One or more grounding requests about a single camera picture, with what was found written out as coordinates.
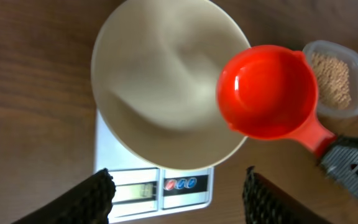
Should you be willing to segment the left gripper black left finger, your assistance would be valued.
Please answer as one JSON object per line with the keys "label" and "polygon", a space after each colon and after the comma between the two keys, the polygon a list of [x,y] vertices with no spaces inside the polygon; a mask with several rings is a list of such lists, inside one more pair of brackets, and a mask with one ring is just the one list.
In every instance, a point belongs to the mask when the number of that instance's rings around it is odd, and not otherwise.
{"label": "left gripper black left finger", "polygon": [[14,224],[108,224],[115,193],[113,177],[102,169]]}

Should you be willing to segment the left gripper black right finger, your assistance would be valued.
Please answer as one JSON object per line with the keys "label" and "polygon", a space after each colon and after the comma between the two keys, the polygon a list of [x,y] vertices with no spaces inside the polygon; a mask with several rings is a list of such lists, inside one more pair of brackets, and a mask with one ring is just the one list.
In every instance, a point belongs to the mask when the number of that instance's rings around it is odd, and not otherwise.
{"label": "left gripper black right finger", "polygon": [[256,172],[247,168],[242,201],[247,224],[331,224]]}

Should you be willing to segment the red plastic measuring scoop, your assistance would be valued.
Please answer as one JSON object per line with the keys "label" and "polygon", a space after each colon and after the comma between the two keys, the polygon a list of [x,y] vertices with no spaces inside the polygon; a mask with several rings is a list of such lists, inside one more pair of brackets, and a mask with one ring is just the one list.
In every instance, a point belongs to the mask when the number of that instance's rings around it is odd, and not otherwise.
{"label": "red plastic measuring scoop", "polygon": [[216,100],[229,128],[253,139],[292,139],[321,157],[336,138],[318,121],[318,84],[301,51],[242,51],[223,68]]}

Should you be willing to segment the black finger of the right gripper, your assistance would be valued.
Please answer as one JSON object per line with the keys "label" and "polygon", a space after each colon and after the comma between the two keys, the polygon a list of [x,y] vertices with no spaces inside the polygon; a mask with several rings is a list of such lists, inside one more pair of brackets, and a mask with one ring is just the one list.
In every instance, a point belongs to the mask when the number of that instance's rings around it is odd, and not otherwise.
{"label": "black finger of the right gripper", "polygon": [[339,136],[323,154],[320,165],[358,199],[358,138]]}

